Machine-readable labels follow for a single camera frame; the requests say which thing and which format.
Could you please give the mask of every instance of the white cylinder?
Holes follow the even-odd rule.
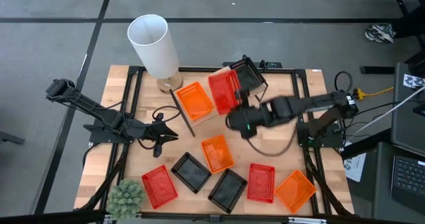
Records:
[[[179,70],[179,57],[163,17],[142,15],[131,22],[127,36],[150,75],[164,79]]]

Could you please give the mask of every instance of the shoe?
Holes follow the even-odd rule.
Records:
[[[392,25],[370,25],[365,29],[365,36],[378,43],[392,43],[396,35]]]

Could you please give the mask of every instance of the wooden table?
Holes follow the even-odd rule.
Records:
[[[112,65],[106,81],[104,94],[102,97],[102,105],[109,106],[115,104],[122,99],[122,93],[126,83],[128,66]],[[320,70],[306,70],[307,82],[311,96],[318,94],[325,94],[326,87],[323,80],[323,75]],[[205,78],[210,72],[182,72],[183,86],[186,86],[194,81]],[[265,94],[264,100],[277,95],[294,95],[292,88],[292,79],[288,74],[263,74],[267,80],[269,87]],[[299,80],[299,89],[301,96],[303,96],[301,81]],[[135,79],[131,84],[130,98],[128,103],[131,103],[132,93],[135,86]],[[257,104],[258,101],[250,99],[251,104]],[[143,73],[142,84],[139,93],[139,100],[137,104],[137,111],[135,118],[142,122],[152,122],[152,112],[160,107],[172,105],[174,106],[173,99],[170,94],[162,93],[158,87],[155,79],[147,72]],[[165,118],[169,118],[176,114],[177,111],[173,109],[164,109],[162,111]],[[140,181],[141,176],[158,166],[166,165],[170,170],[177,160],[185,153],[190,152],[195,156],[204,166],[208,167],[203,151],[201,149],[201,142],[213,136],[224,134],[228,142],[230,151],[234,158],[235,165],[231,168],[237,174],[248,180],[249,165],[251,163],[264,164],[274,166],[276,168],[275,188],[283,182],[295,169],[301,170],[305,173],[305,163],[301,148],[298,146],[296,138],[292,142],[289,150],[282,156],[276,158],[268,158],[256,153],[246,141],[240,138],[238,132],[229,130],[224,125],[224,116],[213,116],[212,118],[197,124],[193,127],[196,137],[192,137],[189,129],[186,127],[181,116],[167,123],[173,131],[179,134],[179,140],[168,142],[163,146],[163,153],[159,158],[152,157],[151,150],[145,150],[134,142],[129,147],[129,154],[127,159],[125,178]],[[288,125],[278,126],[271,129],[259,128],[258,135],[252,138],[252,143],[265,152],[278,152],[288,142],[293,130],[295,122]],[[149,141],[145,141],[145,145],[150,145]],[[99,188],[100,184],[104,181],[108,160],[110,158],[111,144],[100,144],[94,148],[86,159],[86,165],[82,173],[80,187],[74,207],[83,206],[89,198]],[[345,177],[345,171],[341,157],[331,148],[321,149],[323,160],[323,168],[325,170],[325,177],[328,186],[335,194],[337,199],[344,205],[344,207],[353,213],[353,204],[351,203],[351,196]],[[207,181],[205,186],[198,194],[194,194],[189,190],[180,180],[177,179],[169,171],[170,177],[175,184],[178,198],[172,202],[160,207],[159,209],[152,209],[149,200],[146,199],[141,211],[157,212],[157,213],[208,213],[208,214],[226,214],[219,209],[216,205],[210,202],[207,197],[211,189],[216,184],[221,176],[220,173],[213,174]],[[244,190],[241,198],[233,209],[232,214],[239,215],[289,215],[291,214],[288,209],[275,197],[273,204],[261,203],[258,201],[248,200]],[[317,200],[319,210],[323,213],[323,202],[321,192],[317,191]],[[311,205],[307,202],[296,215],[311,215]]]

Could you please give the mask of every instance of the gray floor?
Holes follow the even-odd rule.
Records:
[[[417,0],[404,0],[409,10]],[[4,17],[97,17],[103,0],[0,0]],[[395,0],[111,0],[107,18],[132,18],[156,13],[170,18],[396,18]],[[82,92],[100,101],[111,64],[139,65],[126,37],[128,23],[103,24]],[[415,38],[393,45],[372,43],[364,37],[366,24],[259,24],[171,23],[175,46],[184,66],[220,66],[243,54],[254,60],[280,61],[286,68],[318,68],[328,91],[340,70],[349,71],[354,87],[376,92],[392,86],[392,76],[362,75],[363,65],[388,66],[404,61],[419,50]],[[0,130],[22,136],[25,144],[0,146],[0,216],[32,211],[46,171],[65,107],[44,99],[54,78],[76,80],[94,24],[0,24]],[[392,93],[358,103],[360,110],[392,100]],[[359,116],[369,121],[376,110]],[[76,113],[46,212],[73,207],[82,155],[89,133],[83,124],[92,118]],[[374,134],[390,126],[390,118],[367,129]],[[361,184],[373,179],[366,175]],[[350,182],[355,211],[370,216],[371,201],[360,184]]]

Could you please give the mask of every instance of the yellow cable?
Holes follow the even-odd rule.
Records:
[[[393,88],[394,87],[387,88],[387,89],[384,89],[382,91],[379,91],[379,92],[376,92],[376,93],[373,93],[373,94],[363,94],[363,96],[375,96],[375,95],[378,95],[378,94],[382,94],[384,92],[388,92],[388,91],[392,90]]]

